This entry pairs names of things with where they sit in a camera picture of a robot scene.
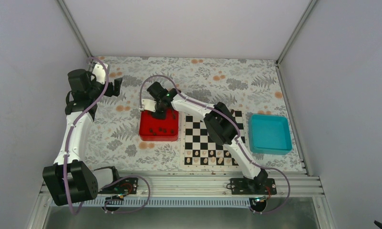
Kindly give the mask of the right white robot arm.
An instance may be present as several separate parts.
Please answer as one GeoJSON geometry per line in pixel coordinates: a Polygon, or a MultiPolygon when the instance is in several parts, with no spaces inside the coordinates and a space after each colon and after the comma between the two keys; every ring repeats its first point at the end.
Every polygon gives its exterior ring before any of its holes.
{"type": "Polygon", "coordinates": [[[241,194],[269,193],[266,168],[256,163],[241,138],[240,129],[231,111],[222,102],[209,104],[180,92],[176,87],[167,90],[159,82],[147,88],[152,100],[141,99],[141,110],[150,111],[162,119],[169,108],[202,121],[207,134],[217,145],[222,146],[235,159],[243,174],[243,185],[236,186],[241,194]]]}

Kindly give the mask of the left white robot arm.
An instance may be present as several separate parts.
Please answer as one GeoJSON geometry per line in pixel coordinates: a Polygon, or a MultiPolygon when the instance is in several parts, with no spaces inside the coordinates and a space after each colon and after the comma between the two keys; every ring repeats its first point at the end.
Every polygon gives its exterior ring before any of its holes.
{"type": "Polygon", "coordinates": [[[118,96],[122,79],[107,81],[109,65],[95,64],[91,71],[76,69],[68,73],[71,90],[66,96],[66,130],[53,165],[42,177],[57,206],[93,200],[101,186],[109,193],[121,188],[121,179],[112,169],[92,172],[83,162],[89,131],[95,120],[100,96],[118,96]]]}

